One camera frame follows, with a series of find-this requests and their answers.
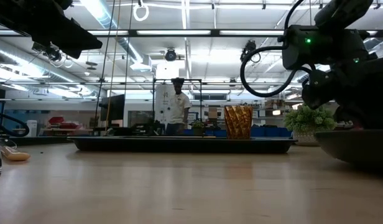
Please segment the person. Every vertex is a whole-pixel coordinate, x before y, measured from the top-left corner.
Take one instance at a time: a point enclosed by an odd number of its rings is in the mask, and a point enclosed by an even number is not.
[[[189,98],[182,93],[182,86],[185,82],[182,78],[173,78],[172,80],[175,94],[169,98],[170,121],[167,125],[166,135],[174,136],[183,134],[189,109],[192,107]]]

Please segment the security camera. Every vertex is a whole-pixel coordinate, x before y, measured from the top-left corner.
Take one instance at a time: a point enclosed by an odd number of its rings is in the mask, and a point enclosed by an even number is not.
[[[167,53],[165,54],[165,59],[168,62],[173,62],[177,59],[177,54],[175,53],[175,49],[168,49]]]

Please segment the orange glass vase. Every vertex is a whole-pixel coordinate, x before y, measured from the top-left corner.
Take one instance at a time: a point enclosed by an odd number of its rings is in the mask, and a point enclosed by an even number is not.
[[[252,123],[251,106],[226,106],[224,119],[228,139],[250,139]]]

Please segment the ceiling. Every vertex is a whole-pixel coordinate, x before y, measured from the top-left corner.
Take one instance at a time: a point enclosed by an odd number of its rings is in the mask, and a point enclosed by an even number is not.
[[[215,0],[216,9],[212,10],[211,0],[190,0],[190,15],[186,18],[187,29],[283,29],[284,15],[288,13],[293,0],[266,0],[267,9],[262,10],[262,1],[256,0]],[[181,0],[163,1],[144,1],[144,4],[161,5],[149,6],[149,16],[144,21],[137,21],[132,16],[130,4],[137,1],[121,1],[123,6],[118,6],[120,0],[107,0],[106,4],[111,12],[114,7],[114,18],[118,20],[118,27],[122,29],[183,29]],[[309,25],[314,24],[314,16],[319,11],[317,9],[319,0],[311,0],[312,9],[309,9],[309,1],[305,1],[303,10],[294,12],[290,23]],[[351,25],[354,29],[383,29],[383,0],[380,1],[382,7],[370,9],[369,12],[360,20]],[[196,7],[209,7],[207,9],[195,9]],[[142,17],[143,9],[138,10],[138,16]],[[103,29],[100,23],[92,16],[81,1],[74,1],[74,7],[65,11],[68,18],[74,18],[84,29],[96,30]],[[16,49],[34,55],[41,60],[48,62],[47,58],[37,55],[31,50],[32,40],[28,37],[0,37],[0,39]],[[85,51],[79,59],[72,59],[73,65],[69,68],[69,62],[62,65],[59,69],[76,77],[88,81],[96,82],[104,76],[106,81],[111,80],[114,75],[114,82],[151,82],[152,72],[137,72],[130,69],[133,64],[131,59],[127,59],[126,51],[116,43],[114,38],[99,38],[103,47],[97,50]],[[199,78],[206,82],[228,82],[230,78],[239,80],[240,54],[242,48],[248,40],[254,40],[259,46],[275,45],[276,38],[250,38],[250,37],[188,37],[187,43],[190,46],[190,74],[189,78]],[[183,37],[131,37],[129,42],[140,55],[150,55],[152,64],[165,63],[162,52],[167,49],[175,49],[181,59],[176,61],[180,67],[180,76],[187,77],[185,69],[186,43]],[[247,81],[249,82],[284,82],[289,73],[281,63],[280,52],[263,53],[261,61],[257,64],[249,65],[246,68]],[[85,75],[87,71],[86,61],[95,62],[98,65],[96,70],[90,75]],[[130,90],[149,89],[149,85],[128,85]],[[258,90],[267,90],[270,85],[256,86]],[[122,90],[124,85],[114,85],[112,89]],[[226,89],[229,86],[207,86],[209,89]]]

